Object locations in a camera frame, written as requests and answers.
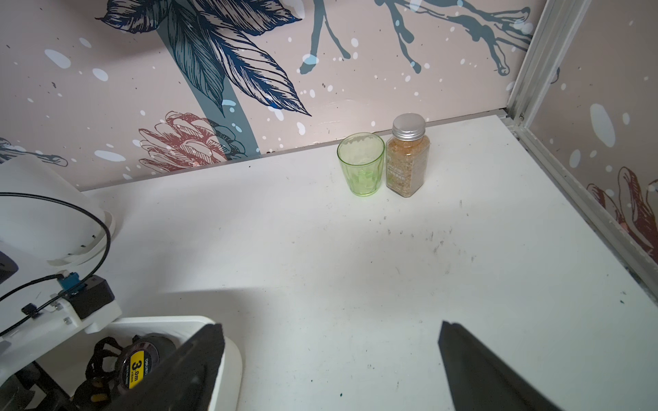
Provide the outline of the black tape measure yellow label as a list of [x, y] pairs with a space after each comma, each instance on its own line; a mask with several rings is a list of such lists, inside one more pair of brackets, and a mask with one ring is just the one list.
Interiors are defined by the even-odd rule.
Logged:
[[176, 344], [159, 334], [135, 335], [122, 346], [105, 337], [94, 346], [85, 371], [85, 381], [71, 402], [79, 410], [102, 410], [129, 393], [176, 350]]

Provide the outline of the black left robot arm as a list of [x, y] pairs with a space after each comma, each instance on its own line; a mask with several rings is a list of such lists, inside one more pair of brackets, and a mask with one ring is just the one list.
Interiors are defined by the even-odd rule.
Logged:
[[80, 275], [103, 264], [113, 215], [33, 156], [1, 164], [1, 283], [28, 279], [26, 257]]

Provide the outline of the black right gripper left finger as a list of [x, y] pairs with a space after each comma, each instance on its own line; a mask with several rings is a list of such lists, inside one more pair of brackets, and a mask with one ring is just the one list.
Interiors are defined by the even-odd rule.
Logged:
[[226, 348], [223, 328], [204, 325], [135, 389], [109, 410], [212, 410], [222, 356]]

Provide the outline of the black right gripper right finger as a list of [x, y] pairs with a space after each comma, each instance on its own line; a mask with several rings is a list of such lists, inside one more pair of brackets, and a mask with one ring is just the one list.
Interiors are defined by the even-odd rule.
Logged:
[[454, 409], [558, 409], [462, 325], [443, 322], [438, 346]]

